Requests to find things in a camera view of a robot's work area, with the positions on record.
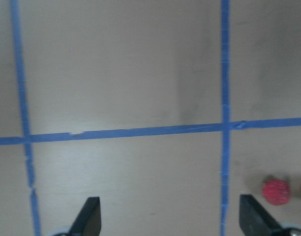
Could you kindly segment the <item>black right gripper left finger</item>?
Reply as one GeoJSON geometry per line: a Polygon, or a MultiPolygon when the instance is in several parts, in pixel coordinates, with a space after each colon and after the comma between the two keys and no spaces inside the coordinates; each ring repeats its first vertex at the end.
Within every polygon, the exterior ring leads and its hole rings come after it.
{"type": "Polygon", "coordinates": [[[73,222],[68,236],[99,236],[102,228],[99,197],[89,197],[73,222]]]}

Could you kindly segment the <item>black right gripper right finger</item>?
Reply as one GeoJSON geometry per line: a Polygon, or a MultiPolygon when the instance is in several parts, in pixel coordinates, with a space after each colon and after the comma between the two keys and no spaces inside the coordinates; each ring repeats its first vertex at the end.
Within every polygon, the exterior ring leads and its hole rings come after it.
{"type": "Polygon", "coordinates": [[[281,225],[252,195],[240,195],[239,226],[245,236],[283,235],[281,225]]]}

